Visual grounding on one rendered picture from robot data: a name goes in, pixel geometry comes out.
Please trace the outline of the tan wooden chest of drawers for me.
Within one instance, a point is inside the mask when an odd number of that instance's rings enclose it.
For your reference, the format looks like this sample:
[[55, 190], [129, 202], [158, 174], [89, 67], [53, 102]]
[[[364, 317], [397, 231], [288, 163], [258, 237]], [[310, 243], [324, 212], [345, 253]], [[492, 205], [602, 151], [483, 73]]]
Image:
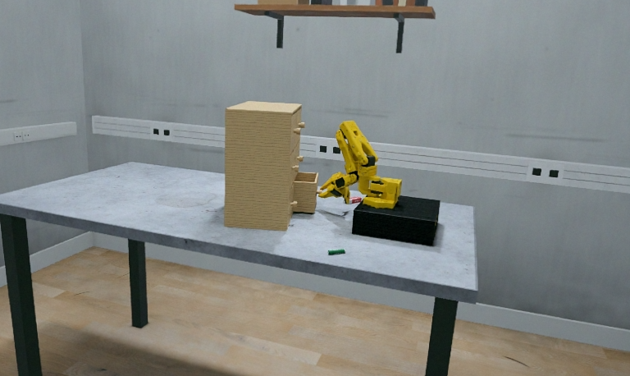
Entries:
[[287, 231], [290, 154], [300, 140], [290, 152], [291, 121], [299, 108], [250, 101], [226, 108], [224, 227]]

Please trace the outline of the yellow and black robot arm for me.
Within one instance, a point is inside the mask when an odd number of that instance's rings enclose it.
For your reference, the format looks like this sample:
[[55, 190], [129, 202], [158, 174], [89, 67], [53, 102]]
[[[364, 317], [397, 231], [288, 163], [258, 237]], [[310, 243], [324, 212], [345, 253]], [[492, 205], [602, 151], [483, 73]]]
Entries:
[[[378, 161], [378, 157], [354, 121], [342, 122], [339, 128], [336, 132], [336, 140], [345, 159], [347, 175], [334, 180], [336, 189], [342, 189], [358, 182], [358, 191], [362, 195], [367, 195], [363, 198], [363, 204], [377, 209], [394, 208], [398, 201], [396, 191], [399, 180], [381, 179], [374, 176], [377, 174], [375, 163]], [[369, 181], [371, 181], [370, 188]]]

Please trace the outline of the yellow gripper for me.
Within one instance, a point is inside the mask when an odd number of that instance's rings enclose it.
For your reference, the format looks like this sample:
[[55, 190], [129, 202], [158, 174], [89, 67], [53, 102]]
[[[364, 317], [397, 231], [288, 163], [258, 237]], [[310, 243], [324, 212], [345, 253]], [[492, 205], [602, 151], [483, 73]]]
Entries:
[[328, 180], [321, 188], [320, 190], [325, 190], [327, 188], [327, 191], [323, 192], [322, 194], [319, 194], [318, 197], [321, 198], [328, 198], [328, 197], [336, 197], [336, 198], [340, 198], [343, 196], [343, 198], [345, 199], [345, 203], [349, 204], [349, 198], [350, 198], [350, 192], [349, 192], [349, 187], [345, 187], [342, 189], [336, 189], [336, 185], [334, 180], [339, 178], [339, 177], [343, 177], [344, 174], [341, 172], [338, 172], [334, 175], [332, 175], [332, 177], [330, 178], [330, 180]]

